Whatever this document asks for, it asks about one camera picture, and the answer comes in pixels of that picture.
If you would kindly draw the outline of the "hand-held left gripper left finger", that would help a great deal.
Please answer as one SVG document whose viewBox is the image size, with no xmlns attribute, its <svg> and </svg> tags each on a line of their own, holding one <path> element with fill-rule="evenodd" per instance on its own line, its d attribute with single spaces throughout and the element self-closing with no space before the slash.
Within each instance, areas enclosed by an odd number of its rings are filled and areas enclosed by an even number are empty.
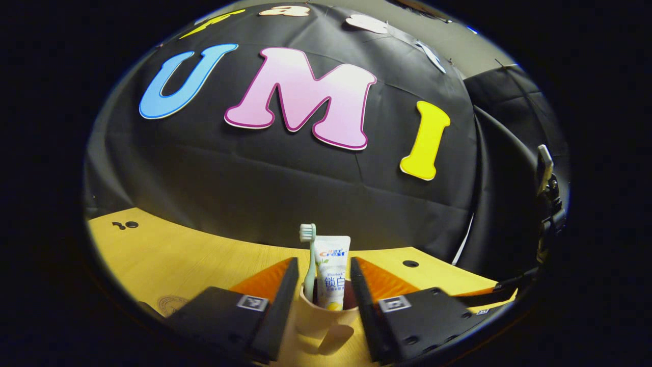
<svg viewBox="0 0 652 367">
<path fill-rule="evenodd" d="M 277 361 L 298 280 L 298 259 L 289 258 L 273 297 L 209 286 L 166 318 L 166 326 L 231 358 Z"/>
</svg>

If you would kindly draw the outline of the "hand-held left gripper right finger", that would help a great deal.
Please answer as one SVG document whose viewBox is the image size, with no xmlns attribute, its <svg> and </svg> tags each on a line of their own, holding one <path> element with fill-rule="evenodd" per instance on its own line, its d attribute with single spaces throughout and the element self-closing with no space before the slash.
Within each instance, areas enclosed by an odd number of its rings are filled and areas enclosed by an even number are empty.
<svg viewBox="0 0 652 367">
<path fill-rule="evenodd" d="M 372 278 L 363 271 L 361 258 L 352 259 L 351 273 L 373 362 L 405 364 L 441 349 L 492 315 L 490 308 L 470 311 L 436 286 L 373 301 Z"/>
</svg>

